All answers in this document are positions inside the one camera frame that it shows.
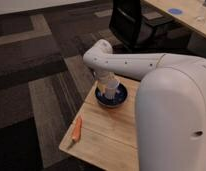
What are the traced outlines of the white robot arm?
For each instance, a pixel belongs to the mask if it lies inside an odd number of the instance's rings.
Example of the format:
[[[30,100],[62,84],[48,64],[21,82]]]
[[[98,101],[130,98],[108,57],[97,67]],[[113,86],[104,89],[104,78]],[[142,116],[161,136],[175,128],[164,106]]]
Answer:
[[[115,54],[100,39],[83,60],[94,70],[140,82],[135,96],[140,171],[206,171],[206,58]]]

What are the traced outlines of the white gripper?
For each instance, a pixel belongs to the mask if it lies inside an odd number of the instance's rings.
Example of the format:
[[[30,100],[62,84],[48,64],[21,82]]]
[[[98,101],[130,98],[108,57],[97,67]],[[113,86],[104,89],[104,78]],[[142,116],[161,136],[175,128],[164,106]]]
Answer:
[[[120,81],[113,72],[108,71],[96,71],[95,78],[97,80],[97,88],[101,93],[105,92],[105,88],[108,84],[119,84]]]

